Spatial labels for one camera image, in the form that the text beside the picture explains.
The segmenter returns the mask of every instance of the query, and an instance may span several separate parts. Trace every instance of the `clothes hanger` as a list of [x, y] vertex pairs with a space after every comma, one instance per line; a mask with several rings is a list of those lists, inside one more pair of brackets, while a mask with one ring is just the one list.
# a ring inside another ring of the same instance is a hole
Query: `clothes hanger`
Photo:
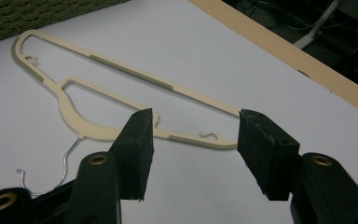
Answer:
[[[34, 55], [22, 53], [21, 46], [24, 43], [24, 41], [30, 36], [37, 36], [43, 40], [48, 41], [49, 43], [55, 44], [62, 48], [69, 49], [72, 52], [86, 56], [97, 63], [102, 63], [104, 65], [110, 66], [110, 67], [115, 68], [119, 71], [122, 71], [126, 74], [129, 74], [133, 77], [140, 78], [142, 80], [145, 80], [149, 83], [157, 85], [157, 86], [164, 88], [166, 90], [177, 92], [177, 93], [182, 94], [188, 98], [197, 100], [203, 104], [212, 106], [218, 110], [226, 112], [229, 115], [232, 115], [235, 117], [239, 116], [240, 110], [238, 108], [234, 108], [232, 106], [225, 105], [215, 99], [201, 95], [197, 92], [186, 89], [184, 87], [181, 87], [181, 86], [171, 83], [169, 81], [163, 80], [159, 77], [155, 77], [153, 75], [147, 74], [147, 73], [142, 72], [138, 69], [129, 67], [123, 63], [119, 63], [117, 61], [108, 59], [104, 56], [98, 55], [98, 54], [96, 54], [92, 51], [89, 51], [87, 49], [83, 49], [79, 46], [65, 42], [63, 40], [60, 40], [57, 37], [48, 35], [41, 31], [36, 31], [36, 30], [26, 31], [14, 40], [14, 42], [12, 44], [12, 48], [11, 48], [12, 57], [16, 61], [16, 63], [18, 63], [19, 66], [24, 68], [27, 72], [29, 72], [32, 76], [34, 76], [38, 81], [43, 83], [43, 85], [51, 93], [53, 93], [53, 95], [58, 100], [59, 109], [60, 109], [60, 112], [62, 115], [62, 119], [64, 120], [66, 125], [77, 134], [76, 142], [68, 150], [68, 152], [65, 153], [64, 160], [63, 160], [64, 172], [63, 172], [61, 181], [59, 182], [59, 184], [56, 187], [58, 187], [66, 177], [66, 157], [73, 150], [73, 148], [77, 145], [78, 142], [80, 142], [81, 140], [83, 140], [85, 138], [90, 138], [90, 139], [99, 140], [99, 141], [114, 141], [121, 132], [120, 128], [108, 128], [108, 127], [94, 124], [94, 123], [84, 119], [76, 111], [69, 95], [63, 90], [67, 85], [72, 84], [72, 83], [81, 85], [85, 88], [96, 91], [104, 96], [112, 98], [116, 101], [121, 102], [122, 104], [128, 105], [128, 106], [135, 108], [137, 110], [145, 109], [145, 107], [142, 105], [138, 105], [137, 103], [135, 103], [129, 99], [126, 99], [120, 95], [114, 94], [110, 91], [106, 91], [100, 87], [93, 85], [92, 83], [89, 83], [89, 82], [87, 82], [83, 79], [77, 78], [77, 77], [67, 77], [62, 82], [56, 83], [48, 75], [46, 75], [42, 70], [40, 70], [37, 67], [37, 58]], [[159, 120], [158, 114], [153, 112], [153, 135], [158, 138], [167, 139], [170, 141], [180, 142], [180, 143], [189, 144], [189, 145], [194, 145], [194, 146], [198, 146], [198, 147], [207, 147], [207, 148], [218, 149], [218, 150], [228, 150], [228, 149], [237, 148], [237, 139], [225, 140], [218, 133], [215, 133], [215, 132], [210, 132], [210, 133], [206, 133], [206, 134], [200, 133], [200, 136], [194, 136], [194, 135], [189, 135], [189, 134], [184, 134], [184, 133], [165, 131], [165, 130], [161, 130], [161, 129], [157, 128], [158, 120]], [[21, 174], [21, 186], [25, 188], [25, 184], [24, 184], [25, 172], [21, 169], [19, 169], [18, 172]], [[31, 193], [33, 195], [42, 195], [42, 194], [45, 194], [50, 191], [52, 191], [52, 189], [42, 192], [42, 193], [34, 193], [34, 192], [31, 192]]]

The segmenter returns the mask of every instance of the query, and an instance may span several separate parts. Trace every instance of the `metal hanger hook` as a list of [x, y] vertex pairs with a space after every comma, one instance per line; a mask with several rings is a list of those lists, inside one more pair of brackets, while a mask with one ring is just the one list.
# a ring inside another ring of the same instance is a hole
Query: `metal hanger hook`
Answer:
[[24, 183], [24, 181], [25, 181], [25, 171], [22, 170], [22, 169], [17, 169], [17, 173], [21, 174], [21, 180], [20, 180], [21, 187], [23, 189], [28, 189], [30, 191], [30, 194], [33, 195], [33, 196], [40, 196], [40, 195], [49, 193], [49, 192], [55, 190], [57, 187], [59, 187], [61, 185], [61, 183], [63, 182], [63, 180], [66, 178], [66, 172], [68, 170], [67, 158], [68, 158], [69, 154], [74, 150], [74, 148], [77, 146], [77, 144], [81, 140], [82, 140], [81, 138], [77, 138], [77, 140], [74, 142], [74, 144], [68, 149], [68, 151], [63, 156], [63, 173], [62, 173], [62, 177], [61, 177], [60, 182], [58, 182], [58, 184], [56, 186], [54, 186], [52, 189], [49, 189], [49, 190], [44, 191], [44, 192], [39, 192], [39, 193], [32, 192], [25, 186], [25, 183]]

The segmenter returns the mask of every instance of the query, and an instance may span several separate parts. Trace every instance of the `wooden edge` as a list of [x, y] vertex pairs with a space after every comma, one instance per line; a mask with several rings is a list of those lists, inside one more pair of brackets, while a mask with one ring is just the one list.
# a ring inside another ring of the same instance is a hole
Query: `wooden edge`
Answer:
[[189, 0], [227, 27], [358, 108], [358, 85], [222, 0]]

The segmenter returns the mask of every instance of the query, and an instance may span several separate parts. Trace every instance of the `brass rivet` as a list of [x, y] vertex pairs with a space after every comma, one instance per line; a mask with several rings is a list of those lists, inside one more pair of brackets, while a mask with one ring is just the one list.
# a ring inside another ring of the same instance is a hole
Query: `brass rivet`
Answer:
[[107, 161], [107, 157], [105, 155], [95, 155], [89, 158], [89, 164], [91, 165], [100, 165]]
[[322, 165], [322, 166], [331, 166], [333, 165], [333, 162], [330, 161], [329, 159], [327, 159], [326, 157], [323, 156], [314, 156], [312, 157], [313, 162]]
[[0, 211], [16, 202], [17, 194], [8, 192], [0, 195]]

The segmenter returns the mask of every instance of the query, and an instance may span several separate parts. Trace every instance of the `white surface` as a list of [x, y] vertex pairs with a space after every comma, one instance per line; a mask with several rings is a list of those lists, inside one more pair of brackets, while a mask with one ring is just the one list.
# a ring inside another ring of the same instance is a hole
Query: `white surface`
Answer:
[[[187, 1], [134, 0], [42, 29], [236, 107], [262, 112], [300, 144], [341, 162], [358, 183], [358, 110], [273, 58]], [[0, 189], [17, 187], [17, 168], [33, 191], [54, 186], [76, 135], [56, 99], [12, 60], [0, 41]], [[55, 81], [82, 77], [152, 107], [159, 127], [197, 134], [238, 134], [239, 121], [36, 38], [24, 51]], [[133, 112], [77, 86], [67, 92], [87, 119], [121, 127]], [[111, 143], [84, 140], [81, 159]], [[215, 151], [155, 139], [145, 201], [122, 201], [124, 223], [291, 223], [289, 203], [269, 202], [236, 150]]]

